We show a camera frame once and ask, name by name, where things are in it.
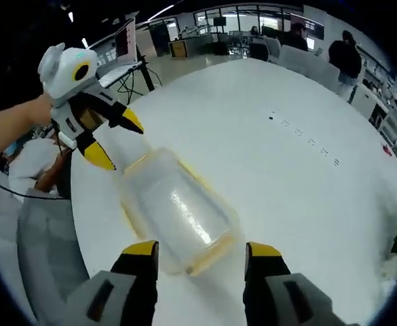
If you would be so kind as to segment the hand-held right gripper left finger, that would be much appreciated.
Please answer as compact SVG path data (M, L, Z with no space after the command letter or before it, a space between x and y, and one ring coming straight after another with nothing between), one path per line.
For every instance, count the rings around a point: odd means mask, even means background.
M65 325L151 325L157 303L159 243L125 248L109 271L82 283L67 299Z

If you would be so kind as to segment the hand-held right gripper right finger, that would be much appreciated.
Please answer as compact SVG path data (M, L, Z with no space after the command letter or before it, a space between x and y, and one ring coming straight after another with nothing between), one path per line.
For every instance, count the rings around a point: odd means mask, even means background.
M246 243L243 303L248 325L344 325L332 300L301 273L291 273L281 252Z

